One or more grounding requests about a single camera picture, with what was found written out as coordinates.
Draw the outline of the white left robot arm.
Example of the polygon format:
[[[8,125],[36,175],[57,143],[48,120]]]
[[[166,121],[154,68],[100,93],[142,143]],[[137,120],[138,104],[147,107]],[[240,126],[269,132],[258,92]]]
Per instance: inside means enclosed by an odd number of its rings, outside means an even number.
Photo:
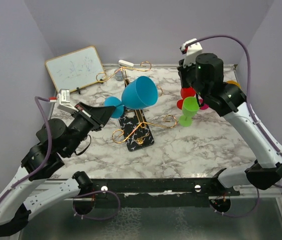
[[[89,132],[100,131],[115,109],[114,106],[92,107],[79,102],[70,125],[59,118],[44,119],[44,125],[36,133],[39,143],[29,150],[0,194],[0,237],[16,234],[34,216],[57,202],[93,194],[93,182],[84,171],[75,172],[53,189],[39,194],[32,192],[64,165],[64,158],[76,153]]]

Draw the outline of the blue wine glass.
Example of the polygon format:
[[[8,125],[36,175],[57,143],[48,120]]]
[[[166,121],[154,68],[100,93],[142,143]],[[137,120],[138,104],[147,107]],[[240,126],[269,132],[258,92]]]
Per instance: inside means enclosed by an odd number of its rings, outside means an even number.
[[[140,76],[125,87],[121,99],[108,97],[104,106],[115,107],[111,118],[118,119],[123,115],[124,108],[142,110],[155,105],[157,101],[158,89],[154,81],[147,76]]]

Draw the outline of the green wine glass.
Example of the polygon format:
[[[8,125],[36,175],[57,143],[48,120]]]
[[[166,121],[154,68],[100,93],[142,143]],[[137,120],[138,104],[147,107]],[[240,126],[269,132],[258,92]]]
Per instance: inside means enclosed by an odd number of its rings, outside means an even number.
[[[179,124],[183,127],[189,127],[192,124],[192,118],[197,114],[199,110],[199,104],[196,97],[189,96],[183,100],[182,113],[179,118]]]

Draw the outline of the red wine glass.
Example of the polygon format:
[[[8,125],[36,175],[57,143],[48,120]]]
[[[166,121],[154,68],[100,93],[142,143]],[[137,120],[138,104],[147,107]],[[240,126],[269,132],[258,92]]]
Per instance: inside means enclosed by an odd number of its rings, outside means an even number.
[[[187,97],[194,97],[196,95],[195,90],[192,87],[182,88],[180,90],[181,99],[177,101],[177,107],[181,110],[183,106],[183,101]]]

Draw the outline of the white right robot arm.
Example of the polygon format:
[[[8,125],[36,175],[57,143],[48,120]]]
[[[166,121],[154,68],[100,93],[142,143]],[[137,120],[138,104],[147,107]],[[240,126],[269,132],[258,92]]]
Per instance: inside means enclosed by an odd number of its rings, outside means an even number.
[[[221,196],[228,188],[253,185],[266,190],[282,178],[282,145],[269,133],[254,111],[248,110],[246,95],[236,85],[226,83],[223,61],[213,53],[196,53],[195,60],[179,61],[181,85],[193,88],[199,97],[220,117],[230,123],[254,153],[251,166],[220,170],[210,189]]]

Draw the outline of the magenta wine glass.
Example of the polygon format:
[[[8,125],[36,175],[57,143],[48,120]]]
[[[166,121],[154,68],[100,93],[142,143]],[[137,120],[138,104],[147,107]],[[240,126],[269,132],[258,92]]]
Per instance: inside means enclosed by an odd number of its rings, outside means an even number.
[[[209,106],[207,105],[207,104],[204,104],[200,109],[201,110],[206,110],[206,109],[208,109],[209,108]]]

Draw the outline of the orange wine glass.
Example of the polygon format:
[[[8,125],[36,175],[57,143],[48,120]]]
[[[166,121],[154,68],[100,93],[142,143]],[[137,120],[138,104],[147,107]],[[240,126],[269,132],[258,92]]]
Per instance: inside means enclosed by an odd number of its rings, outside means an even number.
[[[238,82],[234,81],[234,80],[229,80],[229,81],[227,81],[227,83],[241,88],[240,84]]]

